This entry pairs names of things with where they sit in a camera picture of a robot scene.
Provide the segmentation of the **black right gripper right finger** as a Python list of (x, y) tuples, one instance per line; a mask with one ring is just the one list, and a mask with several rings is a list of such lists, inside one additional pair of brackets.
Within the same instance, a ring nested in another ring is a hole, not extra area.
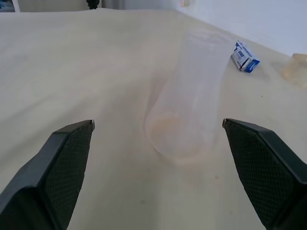
[(272, 130), (223, 120), (239, 179), (267, 230), (307, 228), (307, 165)]

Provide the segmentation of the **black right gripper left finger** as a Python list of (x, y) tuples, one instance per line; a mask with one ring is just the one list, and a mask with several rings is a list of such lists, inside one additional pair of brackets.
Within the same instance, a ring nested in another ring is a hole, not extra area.
[(65, 230), (86, 170), (93, 120), (53, 132), (0, 194), (2, 230)]

